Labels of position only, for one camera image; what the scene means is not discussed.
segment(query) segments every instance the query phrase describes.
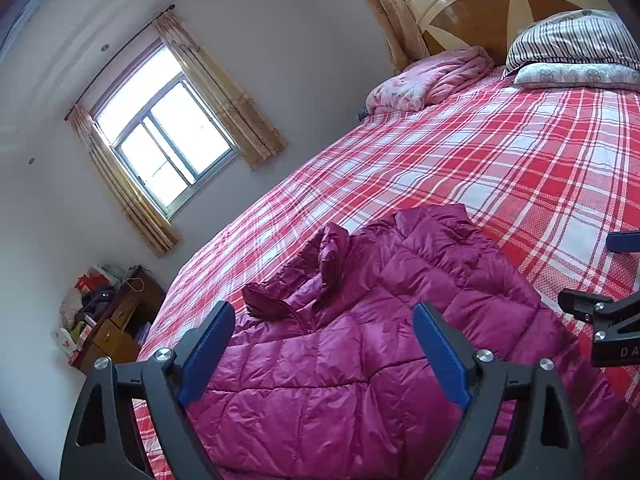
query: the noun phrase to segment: yellow patterned curtain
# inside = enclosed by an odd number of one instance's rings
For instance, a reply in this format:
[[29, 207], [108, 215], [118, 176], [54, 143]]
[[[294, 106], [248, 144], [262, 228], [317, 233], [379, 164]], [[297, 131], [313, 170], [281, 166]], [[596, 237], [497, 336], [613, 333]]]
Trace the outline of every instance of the yellow patterned curtain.
[[72, 108], [69, 120], [124, 216], [157, 256], [167, 254], [178, 243], [178, 235], [102, 140], [100, 126], [79, 104]]
[[364, 0], [382, 30], [389, 60], [396, 73], [412, 62], [429, 57], [429, 51], [404, 0]]
[[171, 11], [154, 20], [162, 42], [178, 60], [189, 81], [213, 110], [244, 158], [254, 168], [287, 145], [277, 129], [255, 107], [225, 70], [184, 30]]

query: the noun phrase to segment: blue gripper pad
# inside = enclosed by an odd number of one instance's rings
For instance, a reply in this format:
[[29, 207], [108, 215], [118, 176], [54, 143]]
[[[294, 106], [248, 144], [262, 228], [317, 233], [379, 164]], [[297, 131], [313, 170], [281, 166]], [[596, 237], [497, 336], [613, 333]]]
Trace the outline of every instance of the blue gripper pad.
[[640, 231], [609, 233], [606, 245], [612, 253], [640, 253]]
[[177, 395], [183, 408], [187, 408], [204, 393], [225, 352], [226, 344], [234, 333], [235, 326], [236, 313], [233, 307], [226, 303], [209, 322], [200, 341], [184, 362]]
[[[468, 377], [475, 367], [472, 357], [473, 347], [461, 332], [446, 326], [435, 308], [430, 307], [430, 310], [433, 315], [429, 313], [424, 304], [418, 303], [415, 306], [415, 336], [418, 338], [447, 400], [455, 402], [462, 410], [466, 410], [472, 400]], [[456, 353], [447, 337], [455, 339], [452, 340], [452, 343], [456, 345], [459, 352], [464, 352], [463, 355], [459, 356]]]

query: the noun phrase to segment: silver screw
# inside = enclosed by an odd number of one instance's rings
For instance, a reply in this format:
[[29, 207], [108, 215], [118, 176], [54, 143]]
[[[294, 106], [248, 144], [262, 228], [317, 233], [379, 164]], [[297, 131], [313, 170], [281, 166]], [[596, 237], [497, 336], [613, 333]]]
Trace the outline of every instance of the silver screw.
[[476, 352], [476, 357], [480, 359], [483, 363], [490, 363], [494, 360], [494, 353], [491, 350], [482, 349]]
[[171, 349], [170, 348], [161, 348], [156, 350], [154, 354], [156, 361], [164, 362], [168, 361], [171, 358]]
[[546, 357], [544, 359], [540, 359], [540, 368], [542, 368], [543, 370], [551, 371], [554, 369], [554, 362], [551, 359], [547, 359]]
[[109, 366], [110, 359], [108, 357], [100, 357], [95, 360], [94, 368], [96, 370], [104, 370], [107, 366]]

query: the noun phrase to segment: purple puffer jacket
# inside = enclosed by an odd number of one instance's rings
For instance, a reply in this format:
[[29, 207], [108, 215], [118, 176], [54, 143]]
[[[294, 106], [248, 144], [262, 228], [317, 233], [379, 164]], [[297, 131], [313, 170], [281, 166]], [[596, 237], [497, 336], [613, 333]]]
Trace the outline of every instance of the purple puffer jacket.
[[[351, 236], [327, 224], [243, 294], [251, 315], [238, 317], [188, 409], [226, 478], [423, 478], [460, 410], [414, 336], [419, 301], [475, 348], [521, 364], [553, 359], [588, 478], [612, 478], [640, 448], [640, 416], [462, 205], [401, 211]], [[478, 478], [490, 478], [504, 444], [513, 405], [503, 407]]]

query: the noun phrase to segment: bed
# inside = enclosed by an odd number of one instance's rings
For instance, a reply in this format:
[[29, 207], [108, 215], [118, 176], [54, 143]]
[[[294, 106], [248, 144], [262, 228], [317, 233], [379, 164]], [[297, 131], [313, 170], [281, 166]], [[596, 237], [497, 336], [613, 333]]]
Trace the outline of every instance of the bed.
[[[606, 0], [407, 0], [432, 54], [480, 44], [504, 62], [517, 31]], [[478, 9], [483, 9], [479, 19]], [[563, 314], [563, 287], [621, 298], [638, 288], [637, 255], [611, 254], [610, 231], [640, 222], [640, 95], [586, 88], [525, 90], [501, 68], [417, 114], [367, 118], [201, 248], [180, 270], [140, 354], [174, 345], [225, 298], [273, 274], [326, 222], [348, 231], [391, 211], [463, 203], [590, 352], [591, 329]], [[640, 404], [634, 368], [608, 368]], [[143, 403], [136, 416], [151, 465], [170, 476]]]

